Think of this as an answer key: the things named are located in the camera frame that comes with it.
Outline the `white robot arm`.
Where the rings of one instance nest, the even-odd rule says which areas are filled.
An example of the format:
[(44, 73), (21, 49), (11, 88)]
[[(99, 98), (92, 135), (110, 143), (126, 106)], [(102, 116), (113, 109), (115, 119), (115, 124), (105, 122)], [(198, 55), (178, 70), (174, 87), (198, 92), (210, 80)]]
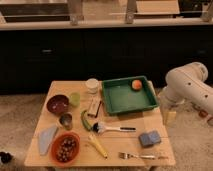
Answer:
[(176, 67), (166, 74), (166, 86), (158, 95), (164, 124), (176, 115), (174, 106), (189, 100), (201, 108), (199, 115), (213, 127), (213, 88), (205, 84), (207, 78), (208, 70), (200, 62)]

